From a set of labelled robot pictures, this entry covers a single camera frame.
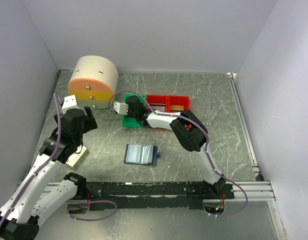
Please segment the white magnetic stripe card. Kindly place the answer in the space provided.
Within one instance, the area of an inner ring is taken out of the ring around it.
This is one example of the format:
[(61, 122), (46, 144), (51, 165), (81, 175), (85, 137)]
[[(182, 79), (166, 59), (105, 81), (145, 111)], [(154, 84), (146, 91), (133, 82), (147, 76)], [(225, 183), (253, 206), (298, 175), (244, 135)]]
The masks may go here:
[(160, 111), (160, 112), (164, 112), (166, 106), (164, 104), (151, 104), (151, 107), (155, 110), (155, 111)]

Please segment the blue leather card holder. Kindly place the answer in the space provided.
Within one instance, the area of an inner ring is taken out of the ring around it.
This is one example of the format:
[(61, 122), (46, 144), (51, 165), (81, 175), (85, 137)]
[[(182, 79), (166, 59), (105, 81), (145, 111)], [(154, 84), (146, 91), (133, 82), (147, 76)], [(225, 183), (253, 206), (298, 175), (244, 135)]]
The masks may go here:
[(160, 152), (156, 145), (127, 144), (124, 156), (125, 164), (155, 166)]

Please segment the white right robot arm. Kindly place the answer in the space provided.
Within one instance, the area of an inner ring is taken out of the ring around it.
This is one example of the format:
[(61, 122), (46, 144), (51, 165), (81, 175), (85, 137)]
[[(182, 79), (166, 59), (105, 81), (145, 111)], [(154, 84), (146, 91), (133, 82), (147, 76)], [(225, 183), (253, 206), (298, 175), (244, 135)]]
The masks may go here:
[(216, 199), (223, 193), (226, 180), (210, 153), (208, 131), (191, 110), (161, 112), (145, 107), (135, 95), (128, 97), (126, 104), (128, 117), (146, 128), (171, 130), (180, 145), (195, 154), (208, 197)]

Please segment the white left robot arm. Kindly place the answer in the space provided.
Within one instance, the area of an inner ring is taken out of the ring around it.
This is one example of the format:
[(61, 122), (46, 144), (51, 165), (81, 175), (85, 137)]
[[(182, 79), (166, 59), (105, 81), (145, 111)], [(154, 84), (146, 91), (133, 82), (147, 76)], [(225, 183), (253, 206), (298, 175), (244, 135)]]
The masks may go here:
[(57, 127), (47, 138), (31, 170), (12, 197), (0, 208), (0, 238), (33, 240), (45, 220), (70, 199), (87, 194), (86, 178), (68, 173), (56, 189), (42, 197), (50, 180), (83, 144), (83, 135), (96, 129), (91, 108), (72, 107), (55, 115)]

